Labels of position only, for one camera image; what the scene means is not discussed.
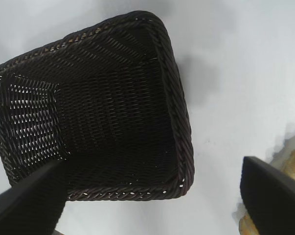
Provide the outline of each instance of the white surface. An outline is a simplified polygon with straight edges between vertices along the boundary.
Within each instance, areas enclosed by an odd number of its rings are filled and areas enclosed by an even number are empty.
[[[68,202],[57,229],[238,234],[243,156],[270,162],[295,147],[295,0],[0,0],[0,63],[137,9],[161,17],[172,40],[193,131],[194,185],[176,200]],[[6,188],[0,162],[0,192]]]

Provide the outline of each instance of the wicker basket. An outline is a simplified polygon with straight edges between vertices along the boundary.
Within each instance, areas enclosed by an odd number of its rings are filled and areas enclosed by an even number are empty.
[[[191,129],[161,20],[117,16],[0,65],[0,156],[11,185],[66,160],[71,201],[186,194]]]

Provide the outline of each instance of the rectangular basket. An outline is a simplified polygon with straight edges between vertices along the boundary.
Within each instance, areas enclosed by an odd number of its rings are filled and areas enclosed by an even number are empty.
[[[0,65],[0,156],[11,185],[64,159],[71,201],[186,194],[191,129],[162,21],[131,12]]]

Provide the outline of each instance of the white table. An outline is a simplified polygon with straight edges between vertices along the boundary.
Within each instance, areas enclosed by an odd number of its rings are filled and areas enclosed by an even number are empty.
[[[175,200],[68,202],[57,229],[238,234],[243,156],[270,162],[295,148],[295,0],[0,0],[0,63],[138,9],[161,17],[172,40],[193,131],[194,185]],[[7,188],[0,162],[0,193]]]

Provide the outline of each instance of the dark brown wicker basket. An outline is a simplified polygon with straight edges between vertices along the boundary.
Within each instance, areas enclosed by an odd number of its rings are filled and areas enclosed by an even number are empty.
[[[71,201],[186,194],[191,129],[161,20],[117,16],[0,65],[0,156],[11,185],[65,159]]]

